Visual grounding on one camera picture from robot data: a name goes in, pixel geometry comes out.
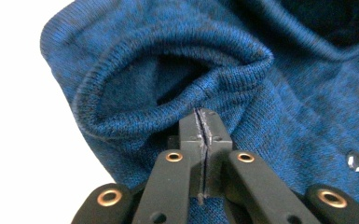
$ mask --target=brass eyelet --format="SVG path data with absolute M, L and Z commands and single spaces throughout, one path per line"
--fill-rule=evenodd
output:
M 252 162 L 252 161 L 255 160 L 254 156 L 252 156 L 249 153 L 245 153 L 245 152 L 242 152 L 242 153 L 238 154 L 237 158 L 238 158 L 239 161 L 243 161 L 243 162 Z
M 106 200 L 105 196 L 108 194 L 114 194 L 115 197 L 110 200 Z M 118 189 L 106 189 L 100 193 L 97 202 L 100 206 L 108 207 L 118 203 L 121 200 L 123 194 Z
M 181 161 L 183 159 L 183 155 L 178 152 L 172 152 L 167 154 L 167 156 L 165 156 L 165 159 L 172 162 Z
M 347 201 L 342 196 L 329 189 L 318 190 L 318 198 L 322 202 L 336 208 L 344 208 L 348 205 Z

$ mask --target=white surface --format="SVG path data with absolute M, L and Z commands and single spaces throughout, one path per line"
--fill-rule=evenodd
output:
M 112 178 L 95 158 L 39 50 L 71 1 L 0 1 L 0 223 L 70 223 Z

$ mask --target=knit texture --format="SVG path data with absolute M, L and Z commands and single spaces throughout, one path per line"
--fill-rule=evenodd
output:
M 330 185 L 359 202 L 359 1 L 77 0 L 41 51 L 80 131 L 118 183 L 147 180 L 194 107 L 293 190 Z M 190 200 L 190 223 L 227 223 Z

